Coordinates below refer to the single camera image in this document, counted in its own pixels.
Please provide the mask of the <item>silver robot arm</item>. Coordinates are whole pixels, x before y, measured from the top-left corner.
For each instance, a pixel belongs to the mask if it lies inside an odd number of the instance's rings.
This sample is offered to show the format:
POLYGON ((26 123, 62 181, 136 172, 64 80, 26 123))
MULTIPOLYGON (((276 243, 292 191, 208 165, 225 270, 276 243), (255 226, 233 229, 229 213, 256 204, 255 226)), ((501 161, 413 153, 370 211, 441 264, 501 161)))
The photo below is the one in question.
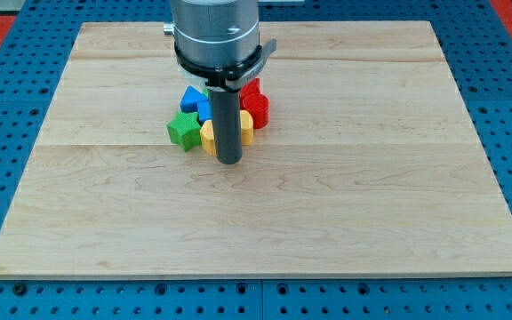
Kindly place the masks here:
POLYGON ((260 45, 257 0, 171 0, 174 41, 186 60, 229 67, 260 45))

